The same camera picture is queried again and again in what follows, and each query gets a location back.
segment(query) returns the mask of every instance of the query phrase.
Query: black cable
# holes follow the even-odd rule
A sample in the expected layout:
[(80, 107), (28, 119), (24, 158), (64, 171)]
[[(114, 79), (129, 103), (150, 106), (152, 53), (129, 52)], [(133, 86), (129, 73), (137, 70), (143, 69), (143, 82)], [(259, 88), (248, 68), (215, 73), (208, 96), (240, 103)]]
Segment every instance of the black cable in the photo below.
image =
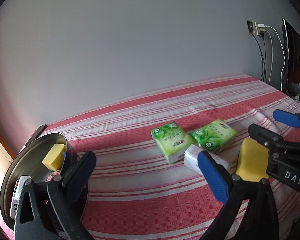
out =
[(267, 82), (267, 72), (266, 72), (266, 43), (265, 43), (265, 34), (263, 33), (263, 45), (265, 46), (265, 58), (264, 58), (264, 66), (265, 66), (265, 78)]
[(258, 46), (259, 46), (259, 49), (260, 49), (260, 53), (261, 53), (261, 60), (262, 60), (262, 73), (261, 73), (261, 81), (262, 81), (262, 79), (263, 79), (263, 76), (264, 76), (264, 74), (263, 74), (263, 64), (264, 64), (264, 59), (263, 59), (263, 54), (262, 54), (262, 51), (261, 51), (261, 47), (260, 47), (260, 44), (259, 44), (259, 42), (258, 42), (258, 40), (256, 39), (256, 37), (253, 35), (253, 33), (251, 33), (251, 35), (254, 37), (254, 39), (256, 40), (256, 42), (257, 42), (257, 44), (258, 44)]

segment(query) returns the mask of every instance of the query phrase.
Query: green tissue pack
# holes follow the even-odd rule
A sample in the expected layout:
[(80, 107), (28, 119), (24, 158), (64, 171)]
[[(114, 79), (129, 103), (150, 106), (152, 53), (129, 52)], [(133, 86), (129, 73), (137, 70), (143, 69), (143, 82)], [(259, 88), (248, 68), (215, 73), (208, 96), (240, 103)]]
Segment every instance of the green tissue pack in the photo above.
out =
[(151, 135), (168, 163), (183, 159), (186, 149), (196, 143), (196, 140), (175, 122), (152, 130)]
[(220, 119), (199, 128), (191, 135), (197, 140), (199, 146), (216, 154), (231, 144), (237, 131)]

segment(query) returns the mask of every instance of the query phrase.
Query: power socket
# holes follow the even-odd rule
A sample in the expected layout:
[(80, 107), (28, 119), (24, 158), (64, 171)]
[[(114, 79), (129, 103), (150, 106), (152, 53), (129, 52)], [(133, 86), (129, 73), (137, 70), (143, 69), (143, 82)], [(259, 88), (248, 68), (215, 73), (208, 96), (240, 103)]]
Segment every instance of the power socket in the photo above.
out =
[(248, 24), (248, 30), (250, 33), (257, 35), (257, 36), (263, 36), (263, 33), (260, 32), (260, 28), (258, 26), (257, 22), (251, 22), (247, 20)]

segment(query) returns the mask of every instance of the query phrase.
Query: white cable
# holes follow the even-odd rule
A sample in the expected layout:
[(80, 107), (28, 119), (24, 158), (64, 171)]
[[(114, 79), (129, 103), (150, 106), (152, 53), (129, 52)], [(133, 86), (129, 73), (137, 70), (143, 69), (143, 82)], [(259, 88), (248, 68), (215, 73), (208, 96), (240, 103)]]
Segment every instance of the white cable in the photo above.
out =
[(281, 78), (280, 78), (280, 84), (281, 84), (281, 92), (282, 92), (282, 72), (283, 72), (284, 67), (285, 67), (285, 65), (286, 65), (286, 57), (284, 56), (284, 50), (283, 50), (283, 46), (282, 46), (282, 42), (281, 42), (281, 40), (280, 40), (279, 34), (278, 34), (277, 31), (275, 30), (275, 28), (273, 28), (273, 27), (271, 27), (271, 26), (269, 26), (269, 25), (266, 25), (266, 28), (271, 28), (271, 29), (273, 29), (273, 30), (275, 31), (275, 33), (277, 34), (278, 39), (279, 39), (279, 41), (280, 41), (280, 44), (281, 44), (282, 53), (283, 53), (283, 59), (284, 59), (283, 67), (282, 67), (282, 70), (281, 70), (281, 76), (280, 76), (280, 77), (281, 77)]
[(273, 46), (272, 46), (272, 38), (271, 38), (271, 34), (270, 32), (268, 32), (267, 30), (264, 30), (265, 32), (267, 32), (270, 36), (270, 41), (271, 41), (271, 69), (270, 69), (270, 76), (269, 76), (269, 85), (270, 85), (270, 78), (271, 78), (271, 73), (272, 73), (272, 63), (273, 63)]

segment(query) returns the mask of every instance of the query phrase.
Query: bed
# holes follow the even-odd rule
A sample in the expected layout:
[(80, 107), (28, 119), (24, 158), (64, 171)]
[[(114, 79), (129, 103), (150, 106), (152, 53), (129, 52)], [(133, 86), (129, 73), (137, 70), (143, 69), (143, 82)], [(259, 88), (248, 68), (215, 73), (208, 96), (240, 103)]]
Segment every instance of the bed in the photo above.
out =
[[(182, 161), (165, 161), (150, 131), (176, 121), (190, 132), (220, 118), (238, 132), (219, 154), (230, 161), (234, 173), (252, 123), (300, 142), (300, 129), (274, 121), (277, 108), (300, 113), (298, 102), (266, 83), (228, 74), (119, 100), (50, 124), (43, 134), (61, 132), (79, 155), (93, 150), (97, 156), (82, 217), (95, 239), (199, 239), (222, 204), (201, 175)], [(280, 239), (285, 239), (300, 217), (300, 193), (269, 180)], [(242, 203), (227, 238), (238, 229), (247, 204)]]

